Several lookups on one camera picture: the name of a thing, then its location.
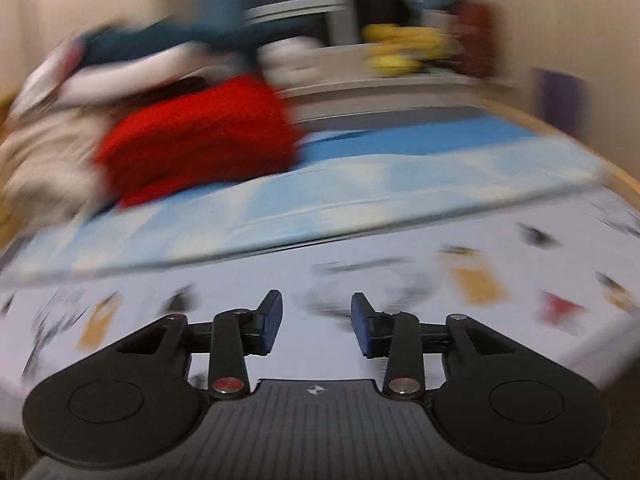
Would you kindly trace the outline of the deer print bed sheet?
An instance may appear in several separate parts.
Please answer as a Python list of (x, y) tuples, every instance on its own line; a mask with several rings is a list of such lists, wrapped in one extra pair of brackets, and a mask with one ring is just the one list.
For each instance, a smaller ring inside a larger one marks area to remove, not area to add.
[(1, 423), (20, 426), (38, 380), (161, 316), (208, 322), (270, 290), (284, 315), (250, 378), (380, 379), (350, 326), (363, 292), (376, 310), (427, 323), (463, 313), (610, 382), (639, 348), (639, 211), (600, 188), (431, 226), (198, 266), (1, 292)]

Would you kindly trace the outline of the purple bag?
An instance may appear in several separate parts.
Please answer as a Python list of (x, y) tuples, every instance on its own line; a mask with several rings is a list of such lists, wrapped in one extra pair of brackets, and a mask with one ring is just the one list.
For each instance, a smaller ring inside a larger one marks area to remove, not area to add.
[(536, 115), (564, 133), (578, 137), (586, 102), (582, 79), (556, 70), (536, 70)]

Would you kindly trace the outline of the dark red plush toy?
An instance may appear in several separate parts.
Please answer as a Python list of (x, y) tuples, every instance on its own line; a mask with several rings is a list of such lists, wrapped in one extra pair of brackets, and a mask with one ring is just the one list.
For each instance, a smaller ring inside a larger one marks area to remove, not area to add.
[(462, 2), (454, 7), (452, 34), (462, 47), (458, 72), (486, 79), (495, 76), (498, 66), (498, 12), (482, 2)]

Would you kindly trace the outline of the red folded blanket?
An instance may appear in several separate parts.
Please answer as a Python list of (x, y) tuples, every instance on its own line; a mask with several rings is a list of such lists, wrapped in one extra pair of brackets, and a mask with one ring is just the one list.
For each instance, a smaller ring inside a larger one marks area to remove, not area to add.
[(301, 137), (273, 88), (245, 74), (129, 114), (104, 136), (96, 162), (115, 200), (131, 207), (289, 170)]

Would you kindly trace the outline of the white plush toy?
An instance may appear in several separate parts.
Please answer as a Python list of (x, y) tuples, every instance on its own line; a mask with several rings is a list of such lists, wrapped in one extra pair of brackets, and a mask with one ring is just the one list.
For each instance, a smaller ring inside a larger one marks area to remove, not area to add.
[(314, 84), (322, 75), (318, 52), (323, 48), (316, 38), (292, 37), (265, 44), (257, 59), (271, 87), (288, 89)]

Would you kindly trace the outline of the light blue patterned blanket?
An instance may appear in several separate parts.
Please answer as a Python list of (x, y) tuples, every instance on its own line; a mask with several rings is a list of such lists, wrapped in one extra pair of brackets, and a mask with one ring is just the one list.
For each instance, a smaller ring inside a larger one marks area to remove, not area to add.
[(291, 171), (212, 184), (15, 244), (7, 285), (134, 269), (448, 219), (600, 185), (602, 159), (564, 134), (483, 113), (308, 136)]

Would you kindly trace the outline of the cream folded blanket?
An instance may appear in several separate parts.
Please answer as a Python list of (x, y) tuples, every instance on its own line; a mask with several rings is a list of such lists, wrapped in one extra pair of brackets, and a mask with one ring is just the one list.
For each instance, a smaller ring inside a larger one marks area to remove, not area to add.
[(110, 114), (74, 108), (11, 131), (1, 144), (1, 195), (25, 230), (87, 219), (107, 204), (96, 150), (113, 126)]

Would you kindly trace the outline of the white folded clothes stack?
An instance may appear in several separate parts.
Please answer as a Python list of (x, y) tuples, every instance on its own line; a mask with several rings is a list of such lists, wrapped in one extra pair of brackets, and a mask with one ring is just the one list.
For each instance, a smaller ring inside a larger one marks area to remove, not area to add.
[(84, 49), (66, 40), (53, 49), (27, 77), (10, 110), (11, 120), (23, 119), (50, 106), (76, 107), (119, 101), (171, 84), (205, 66), (204, 44), (187, 42), (133, 61), (81, 68)]

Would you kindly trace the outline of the blue shark plush toy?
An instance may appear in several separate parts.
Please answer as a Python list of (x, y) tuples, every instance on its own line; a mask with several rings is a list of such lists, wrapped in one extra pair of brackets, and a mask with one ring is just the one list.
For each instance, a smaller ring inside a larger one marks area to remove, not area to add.
[(203, 46), (206, 52), (238, 52), (254, 64), (259, 47), (284, 39), (290, 32), (287, 27), (268, 24), (220, 30), (167, 20), (145, 28), (106, 26), (80, 37), (84, 53), (79, 67), (133, 61), (189, 42)]

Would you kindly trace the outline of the yellow plush toys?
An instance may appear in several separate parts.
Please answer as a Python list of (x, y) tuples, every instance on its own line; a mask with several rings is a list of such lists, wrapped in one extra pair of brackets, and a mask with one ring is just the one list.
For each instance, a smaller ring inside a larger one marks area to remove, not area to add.
[(370, 24), (361, 31), (372, 70), (400, 77), (451, 68), (462, 58), (460, 42), (438, 28)]

